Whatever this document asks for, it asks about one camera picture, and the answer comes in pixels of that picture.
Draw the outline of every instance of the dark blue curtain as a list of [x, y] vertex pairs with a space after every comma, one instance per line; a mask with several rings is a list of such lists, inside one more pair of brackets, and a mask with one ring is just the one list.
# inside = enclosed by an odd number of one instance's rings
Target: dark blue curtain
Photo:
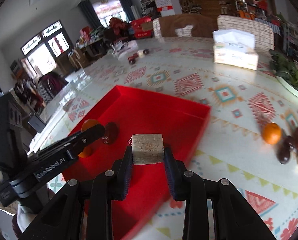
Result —
[[133, 12], [131, 10], [131, 6], [133, 5], [132, 1], [131, 0], [120, 0], [120, 3], [121, 3], [121, 6], [122, 6], [125, 14], [127, 15], [128, 19], [129, 19], [129, 21], [135, 20]]
[[93, 9], [92, 3], [89, 0], [79, 3], [79, 8], [86, 17], [88, 23], [90, 24], [90, 27], [96, 29], [102, 25]]

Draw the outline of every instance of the white bowl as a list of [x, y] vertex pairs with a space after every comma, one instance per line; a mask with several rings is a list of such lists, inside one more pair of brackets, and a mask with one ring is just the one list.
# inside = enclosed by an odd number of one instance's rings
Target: white bowl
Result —
[[296, 90], [293, 86], [289, 85], [287, 81], [285, 81], [282, 77], [276, 76], [281, 85], [283, 85], [287, 90], [293, 93], [296, 97], [298, 97], [298, 90]]

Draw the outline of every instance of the brown cloth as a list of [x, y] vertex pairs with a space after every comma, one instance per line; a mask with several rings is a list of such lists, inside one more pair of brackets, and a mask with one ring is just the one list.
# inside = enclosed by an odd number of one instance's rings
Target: brown cloth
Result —
[[159, 18], [162, 37], [176, 37], [175, 29], [193, 25], [192, 37], [212, 38], [212, 32], [218, 30], [217, 23], [200, 14], [176, 14]]

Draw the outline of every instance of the silver bolt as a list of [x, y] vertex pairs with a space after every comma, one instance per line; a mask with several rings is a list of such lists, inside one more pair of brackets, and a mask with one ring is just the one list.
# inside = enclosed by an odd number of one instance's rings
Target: silver bolt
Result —
[[113, 170], [107, 170], [104, 174], [105, 174], [107, 177], [111, 177], [111, 176], [113, 176], [114, 171], [113, 171]]
[[77, 183], [78, 183], [78, 181], [77, 181], [76, 179], [70, 179], [70, 180], [68, 181], [69, 186], [74, 186], [74, 185], [76, 185]]
[[230, 184], [230, 181], [228, 181], [227, 179], [222, 179], [221, 181], [222, 185], [228, 186]]
[[185, 171], [184, 172], [184, 176], [186, 176], [186, 177], [192, 177], [193, 176], [193, 172], [192, 171]]

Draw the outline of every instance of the orange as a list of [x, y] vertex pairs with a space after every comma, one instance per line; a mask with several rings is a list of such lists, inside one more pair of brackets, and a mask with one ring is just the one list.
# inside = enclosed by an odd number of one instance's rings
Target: orange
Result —
[[80, 158], [87, 158], [92, 154], [93, 150], [92, 147], [90, 145], [86, 146], [83, 148], [83, 151], [81, 153], [79, 153], [79, 157]]
[[262, 138], [269, 144], [278, 143], [281, 138], [281, 128], [274, 122], [267, 123], [262, 130]]
[[[81, 132], [84, 132], [85, 130], [95, 126], [96, 124], [99, 124], [99, 122], [95, 119], [86, 120], [81, 127]], [[78, 156], [80, 158], [87, 158], [92, 154], [92, 152], [93, 152], [93, 150], [92, 150], [91, 145], [88, 145], [88, 146], [84, 147], [83, 151], [81, 153], [79, 153]]]
[[85, 130], [95, 126], [99, 124], [99, 122], [95, 119], [88, 119], [88, 120], [85, 120], [85, 122], [83, 123], [82, 127], [81, 127], [81, 132], [84, 132]]

